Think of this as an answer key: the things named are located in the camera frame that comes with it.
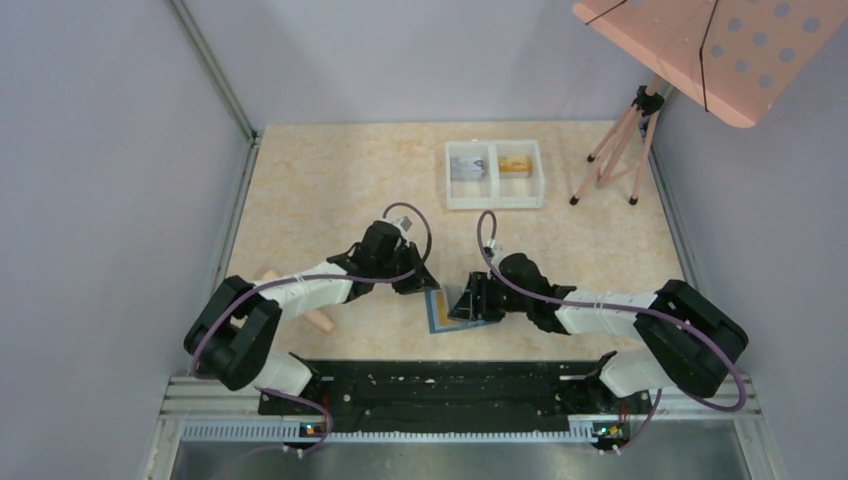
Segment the teal card holder wallet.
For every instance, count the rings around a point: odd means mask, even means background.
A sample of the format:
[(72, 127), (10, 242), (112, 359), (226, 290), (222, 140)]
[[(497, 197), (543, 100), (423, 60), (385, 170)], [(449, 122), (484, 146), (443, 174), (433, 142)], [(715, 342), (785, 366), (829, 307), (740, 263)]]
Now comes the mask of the teal card holder wallet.
[(441, 289), (428, 290), (424, 293), (430, 334), (450, 333), (500, 323), (500, 320), (463, 320), (451, 317), (449, 315), (451, 309), (459, 303), (465, 291), (466, 288), (459, 285), (445, 285)]

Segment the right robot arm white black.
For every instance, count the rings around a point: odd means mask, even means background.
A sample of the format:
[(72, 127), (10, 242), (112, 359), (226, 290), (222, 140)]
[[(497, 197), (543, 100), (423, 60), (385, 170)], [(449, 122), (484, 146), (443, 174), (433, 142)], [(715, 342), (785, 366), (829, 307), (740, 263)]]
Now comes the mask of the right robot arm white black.
[(514, 253), (492, 258), (488, 271), (470, 273), (449, 316), (497, 323), (510, 313), (547, 333), (641, 342), (599, 362), (596, 378), (617, 397), (676, 387), (710, 399), (727, 378), (744, 385), (736, 362), (749, 344), (746, 332), (681, 280), (640, 294), (593, 293), (550, 282), (535, 262)]

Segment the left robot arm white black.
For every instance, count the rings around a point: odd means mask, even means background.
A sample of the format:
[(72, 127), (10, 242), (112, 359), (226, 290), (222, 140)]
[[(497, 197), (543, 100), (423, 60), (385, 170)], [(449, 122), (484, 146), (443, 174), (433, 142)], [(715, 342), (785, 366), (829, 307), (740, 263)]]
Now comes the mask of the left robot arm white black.
[(440, 286), (400, 221), (374, 221), (350, 249), (298, 274), (258, 282), (230, 276), (184, 338), (190, 373), (231, 391), (253, 387), (298, 396), (315, 372), (295, 355), (274, 350), (278, 328), (306, 313), (350, 303), (378, 284), (398, 295)]

